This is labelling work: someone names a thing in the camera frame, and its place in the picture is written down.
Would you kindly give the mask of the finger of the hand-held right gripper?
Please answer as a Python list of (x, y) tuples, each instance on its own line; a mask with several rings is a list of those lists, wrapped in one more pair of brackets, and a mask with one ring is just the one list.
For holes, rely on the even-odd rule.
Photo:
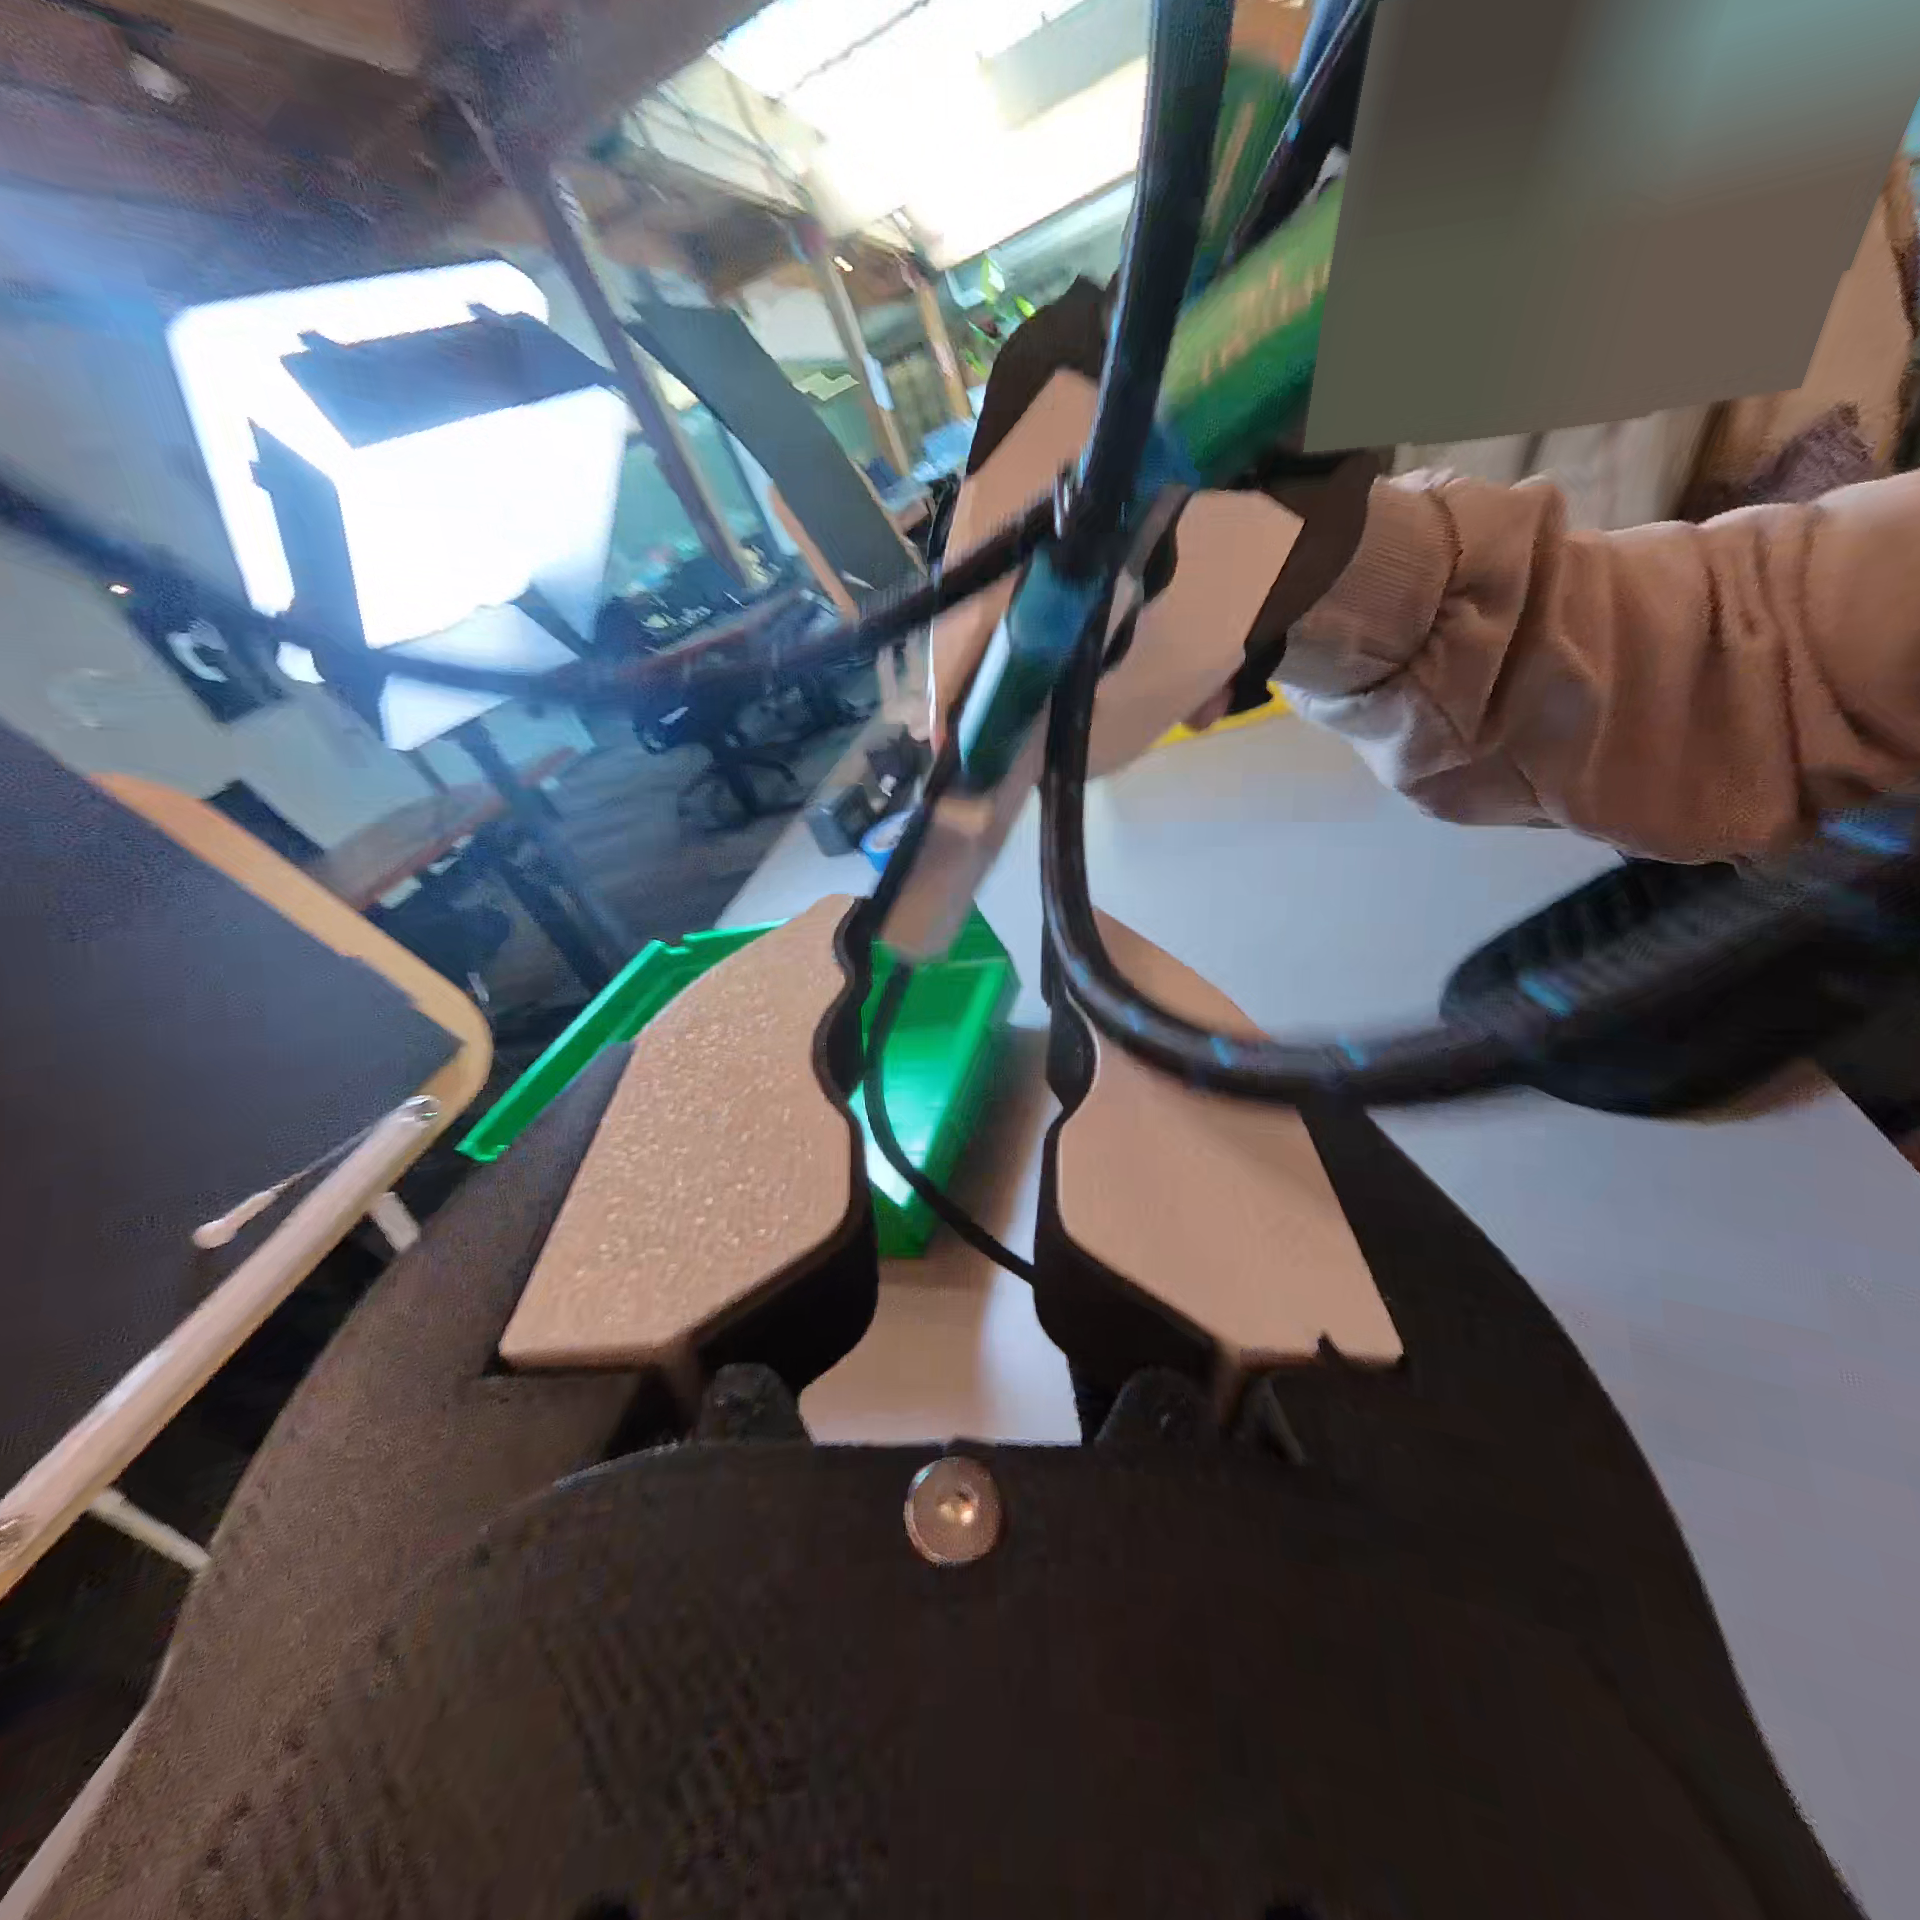
[(1103, 670), (1088, 776), (1138, 762), (1221, 696), (1246, 664), (1256, 617), (1304, 519), (1258, 491), (1201, 491), (1169, 524), (1171, 567)]
[[(1056, 474), (1075, 464), (1097, 409), (1097, 384), (1070, 369), (1054, 371), (1019, 419), (999, 435), (960, 487), (949, 548), (963, 558), (1038, 498), (1049, 500)], [(979, 657), (1008, 610), (1017, 584), (1001, 579), (963, 607), (937, 616), (928, 631), (928, 738), (944, 746), (960, 721)]]

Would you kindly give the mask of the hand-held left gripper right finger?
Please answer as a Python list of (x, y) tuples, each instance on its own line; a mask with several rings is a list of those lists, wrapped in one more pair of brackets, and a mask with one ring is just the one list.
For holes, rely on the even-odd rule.
[(1038, 1318), (1079, 1387), (1167, 1369), (1246, 1387), (1403, 1340), (1304, 1120), (1189, 1088), (1098, 1036), (1042, 946), (1046, 1086)]

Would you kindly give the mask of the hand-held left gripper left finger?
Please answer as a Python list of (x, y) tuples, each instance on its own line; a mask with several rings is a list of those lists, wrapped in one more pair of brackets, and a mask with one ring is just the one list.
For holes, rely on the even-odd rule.
[(857, 910), (763, 930), (637, 1033), (497, 1340), (507, 1371), (810, 1384), (851, 1353), (877, 1306)]

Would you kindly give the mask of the black HDMI cable green plug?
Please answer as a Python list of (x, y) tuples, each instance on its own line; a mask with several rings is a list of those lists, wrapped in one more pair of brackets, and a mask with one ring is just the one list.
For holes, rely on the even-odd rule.
[(885, 593), (851, 617), (801, 626), (791, 616), (755, 628), (704, 631), (650, 657), (600, 655), (558, 670), (544, 692), (576, 707), (677, 707), (691, 691), (789, 684), (819, 668), (874, 658), (937, 617), (1010, 585), (986, 650), (963, 672), (949, 724), (960, 782), (997, 786), (1059, 682), (1098, 595), (1112, 584), (1119, 510), (1088, 515), (1071, 468), (983, 540), (942, 560), (925, 582)]
[(1229, 95), (1231, 8), (1149, 10), (1143, 148), (1119, 258), (1094, 420), (1075, 481), (1054, 510), (1043, 558), (1006, 617), (1013, 657), (1054, 665), (1039, 768), (1039, 902), (1066, 999), (1098, 1038), (1190, 1088), (1295, 1107), (1314, 1096), (1415, 1107), (1512, 1088), (1560, 1001), (1495, 1006), (1489, 1024), (1328, 1046), (1237, 1041), (1169, 1012), (1122, 977), (1097, 934), (1083, 801), (1119, 563), (1174, 487), (1209, 490), (1272, 467), (1315, 476), (1281, 441), (1304, 419), (1334, 216), (1302, 216), (1306, 145), (1334, 121), (1330, 87), (1362, 59), (1373, 4), (1347, 4), (1330, 50), (1290, 86), (1279, 130), (1255, 140), (1263, 170), (1234, 186), (1215, 161)]

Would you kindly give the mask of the green plastic bin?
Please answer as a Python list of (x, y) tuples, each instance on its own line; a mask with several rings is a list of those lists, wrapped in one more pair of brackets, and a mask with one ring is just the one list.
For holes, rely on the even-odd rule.
[[(634, 1041), (701, 977), (771, 930), (771, 921), (709, 928), (642, 946), (463, 1134), (459, 1154), (474, 1166), (497, 1162), (606, 1047)], [(950, 1180), (968, 1147), (1017, 996), (1015, 960), (975, 910), (945, 959), (915, 967), (907, 986), (882, 1054), (885, 1108), (901, 1151), (934, 1185)]]

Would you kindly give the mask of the person's right forearm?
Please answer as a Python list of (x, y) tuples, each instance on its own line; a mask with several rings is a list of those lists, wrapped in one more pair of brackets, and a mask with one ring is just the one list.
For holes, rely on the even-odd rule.
[(1915, 786), (1913, 472), (1614, 534), (1538, 479), (1411, 472), (1334, 526), (1274, 678), (1433, 818), (1698, 865)]

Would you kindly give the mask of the black panel with wooden rim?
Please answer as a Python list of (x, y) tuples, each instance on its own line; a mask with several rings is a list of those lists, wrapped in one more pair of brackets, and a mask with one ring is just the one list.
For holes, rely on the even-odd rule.
[(752, 455), (838, 582), (865, 593), (923, 582), (873, 483), (737, 314), (640, 298), (624, 327)]
[[(473, 1102), (489, 1024), (218, 810), (1, 750), (1, 1588)], [(430, 1096), (216, 1251), (189, 1234)]]

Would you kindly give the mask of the black office chair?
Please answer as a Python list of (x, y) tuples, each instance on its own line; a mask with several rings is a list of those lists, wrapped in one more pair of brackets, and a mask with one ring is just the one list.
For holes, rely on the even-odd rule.
[(674, 691), (661, 714), (665, 730), (677, 746), (704, 754), (704, 767), (678, 790), (678, 820), (723, 833), (798, 814), (803, 790), (793, 764), (739, 727), (769, 688), (760, 655), (745, 642), (686, 640), (663, 664)]

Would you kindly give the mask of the white tipped pin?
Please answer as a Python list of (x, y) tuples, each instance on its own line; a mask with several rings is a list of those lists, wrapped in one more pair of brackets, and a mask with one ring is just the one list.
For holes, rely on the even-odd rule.
[(350, 1162), (354, 1154), (363, 1152), (367, 1143), (393, 1145), (405, 1136), (417, 1136), (438, 1118), (441, 1102), (435, 1098), (406, 1098), (401, 1104), (398, 1104), (398, 1108), (389, 1112), (378, 1120), (373, 1120), (354, 1136), (322, 1151), (315, 1160), (302, 1163), (298, 1168), (280, 1177), (275, 1185), (258, 1188), (245, 1200), (229, 1207), (225, 1211), (201, 1222), (189, 1234), (192, 1246), (201, 1252), (216, 1252), (230, 1246), (245, 1228), (262, 1218), (293, 1188), (334, 1170), (338, 1163)]

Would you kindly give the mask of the black foam pad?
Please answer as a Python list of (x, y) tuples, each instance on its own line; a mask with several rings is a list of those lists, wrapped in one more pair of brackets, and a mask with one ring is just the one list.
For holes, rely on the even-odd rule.
[(1627, 858), (1462, 959), (1442, 1019), (1653, 975), (1614, 1015), (1554, 1015), (1519, 1082), (1569, 1107), (1679, 1118), (1822, 1071), (1888, 1136), (1915, 1130), (1915, 791), (1822, 820), (1752, 866)]

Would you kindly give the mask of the bright softbox light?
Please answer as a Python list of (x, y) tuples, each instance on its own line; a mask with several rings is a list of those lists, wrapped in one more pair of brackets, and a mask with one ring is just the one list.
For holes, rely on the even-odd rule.
[(574, 665), (630, 409), (505, 258), (194, 304), (165, 329), (279, 658), (417, 750)]

